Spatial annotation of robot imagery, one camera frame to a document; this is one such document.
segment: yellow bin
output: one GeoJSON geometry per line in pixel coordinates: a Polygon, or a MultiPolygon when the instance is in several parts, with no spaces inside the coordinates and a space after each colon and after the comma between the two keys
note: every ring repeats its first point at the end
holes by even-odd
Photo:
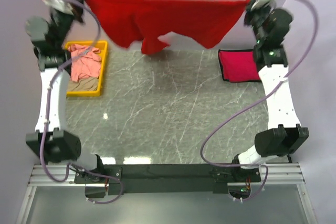
{"type": "MultiPolygon", "coordinates": [[[[66,43],[65,48],[68,49],[68,47],[72,44],[79,44],[83,46],[90,46],[92,44],[92,41],[69,41],[66,43]]],[[[100,73],[98,78],[98,86],[97,90],[94,91],[68,91],[67,96],[68,97],[98,97],[101,94],[102,89],[102,82],[103,82],[103,73],[106,66],[107,56],[109,54],[109,44],[107,41],[100,40],[96,43],[94,46],[96,48],[100,49],[100,53],[98,54],[101,58],[101,67],[100,67],[100,73]]]]}

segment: red fabric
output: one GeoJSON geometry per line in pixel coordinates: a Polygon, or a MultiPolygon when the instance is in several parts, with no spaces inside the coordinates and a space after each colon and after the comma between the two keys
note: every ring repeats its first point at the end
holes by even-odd
{"type": "Polygon", "coordinates": [[[225,80],[230,82],[260,80],[252,51],[220,51],[219,60],[223,66],[225,80]]]}
{"type": "Polygon", "coordinates": [[[128,48],[143,41],[143,54],[169,44],[158,37],[171,31],[212,48],[236,24],[249,0],[86,0],[106,34],[128,48]]]}

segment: cable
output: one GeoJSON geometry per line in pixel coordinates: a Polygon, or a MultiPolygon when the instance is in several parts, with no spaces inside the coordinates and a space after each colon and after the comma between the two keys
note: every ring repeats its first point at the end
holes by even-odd
{"type": "MultiPolygon", "coordinates": [[[[318,29],[319,29],[319,19],[318,19],[318,14],[317,14],[317,10],[315,8],[315,6],[309,1],[309,0],[296,0],[296,1],[299,1],[303,4],[305,4],[308,9],[311,11],[312,13],[312,16],[313,16],[313,21],[314,21],[314,28],[313,28],[313,35],[311,37],[311,40],[309,42],[309,45],[308,47],[306,48],[305,52],[303,53],[302,57],[298,60],[298,62],[296,64],[294,64],[294,66],[288,71],[288,73],[284,76],[284,78],[287,78],[289,77],[296,69],[297,67],[302,63],[302,61],[306,58],[306,56],[308,55],[315,39],[316,39],[316,36],[317,36],[317,32],[318,32],[318,29]]],[[[245,107],[244,109],[238,111],[237,113],[233,114],[232,116],[230,116],[226,121],[224,121],[223,123],[221,123],[217,128],[215,128],[207,137],[206,139],[204,140],[204,142],[202,143],[202,146],[201,146],[201,149],[200,149],[200,155],[201,155],[201,158],[203,159],[203,161],[205,161],[206,163],[210,164],[210,165],[213,165],[213,166],[217,166],[217,167],[242,167],[242,166],[248,166],[248,167],[265,167],[266,168],[266,173],[265,173],[265,178],[261,184],[261,186],[259,187],[259,189],[252,195],[250,195],[248,198],[246,199],[243,199],[242,201],[245,201],[245,200],[249,200],[249,199],[252,199],[254,198],[256,195],[258,195],[261,190],[263,189],[265,183],[266,183],[266,180],[267,180],[267,177],[268,177],[268,166],[265,165],[265,164],[216,164],[216,163],[213,163],[209,160],[207,160],[205,157],[204,157],[204,147],[206,145],[206,143],[209,141],[209,139],[220,129],[222,128],[225,124],[227,124],[228,122],[230,122],[232,119],[236,118],[237,116],[243,114],[244,112],[248,111],[249,109],[253,108],[254,106],[256,105],[259,105],[261,104],[262,102],[266,101],[270,96],[272,96],[279,88],[280,86],[283,84],[284,81],[280,81],[278,83],[278,85],[268,94],[266,95],[264,98],[261,98],[260,100],[258,100],[257,102],[245,107]]]]}
{"type": "MultiPolygon", "coordinates": [[[[49,87],[48,87],[48,92],[47,92],[47,105],[46,105],[46,120],[45,120],[45,126],[44,126],[44,130],[43,130],[43,134],[42,134],[42,138],[41,138],[41,144],[40,144],[40,152],[39,152],[39,156],[40,156],[40,162],[42,165],[42,168],[44,170],[44,172],[47,174],[47,176],[55,181],[55,182],[64,182],[68,179],[69,177],[69,166],[72,165],[71,163],[68,163],[66,166],[66,174],[65,177],[63,179],[58,179],[55,178],[50,171],[48,170],[48,167],[46,166],[45,160],[44,160],[44,146],[45,146],[45,142],[46,142],[46,136],[47,136],[47,132],[48,132],[48,125],[49,125],[49,115],[50,115],[50,101],[51,101],[51,90],[53,88],[53,84],[56,81],[58,75],[64,70],[65,67],[67,67],[68,65],[70,65],[73,61],[76,61],[77,59],[79,59],[80,57],[82,57],[83,55],[86,55],[94,45],[96,45],[99,37],[100,37],[100,33],[101,33],[101,26],[100,23],[98,21],[98,18],[96,17],[96,15],[88,8],[86,7],[84,4],[82,4],[81,2],[77,1],[77,0],[63,0],[67,3],[71,3],[74,4],[84,10],[86,10],[88,13],[91,14],[91,16],[95,19],[97,25],[98,25],[98,32],[97,35],[93,41],[93,43],[90,45],[90,47],[85,50],[84,52],[80,53],[78,56],[70,58],[69,60],[67,60],[66,62],[64,62],[63,64],[61,64],[58,69],[57,72],[55,73],[55,75],[52,77],[49,87]]],[[[77,166],[79,169],[84,170],[86,173],[93,175],[93,176],[97,176],[97,177],[103,177],[103,178],[108,178],[108,179],[112,179],[117,181],[120,184],[120,191],[119,194],[112,200],[109,201],[105,201],[105,202],[100,202],[100,201],[94,201],[92,199],[88,199],[90,202],[94,203],[94,204],[108,204],[111,202],[116,201],[123,193],[123,184],[122,182],[116,178],[116,177],[112,177],[112,176],[106,176],[106,175],[102,175],[102,174],[97,174],[97,173],[93,173],[89,170],[84,169],[83,167],[77,166]]]]}

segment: gray marble surface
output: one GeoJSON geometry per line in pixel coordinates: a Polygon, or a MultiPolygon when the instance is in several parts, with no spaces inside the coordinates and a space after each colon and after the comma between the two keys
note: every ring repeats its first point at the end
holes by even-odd
{"type": "MultiPolygon", "coordinates": [[[[67,99],[69,129],[84,148],[117,163],[130,157],[140,163],[200,163],[205,137],[264,95],[261,83],[227,83],[220,75],[217,50],[164,50],[151,57],[112,51],[102,96],[67,99]]],[[[205,156],[230,162],[251,147],[267,120],[266,104],[254,107],[214,135],[205,156]]]]}

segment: yellow tray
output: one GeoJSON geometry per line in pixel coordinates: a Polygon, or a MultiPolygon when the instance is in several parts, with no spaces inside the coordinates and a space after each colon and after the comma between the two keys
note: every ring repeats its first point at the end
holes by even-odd
{"type": "MultiPolygon", "coordinates": [[[[92,44],[92,41],[69,41],[66,43],[65,48],[68,49],[68,47],[72,44],[79,44],[83,46],[90,46],[92,44]]],[[[107,56],[109,53],[109,44],[107,41],[100,40],[95,45],[96,48],[100,49],[100,53],[98,54],[101,58],[101,67],[100,67],[100,73],[98,78],[98,86],[97,90],[94,91],[68,91],[67,96],[68,97],[98,97],[101,94],[102,89],[102,82],[103,82],[103,73],[105,70],[105,65],[107,61],[107,56]]]]}

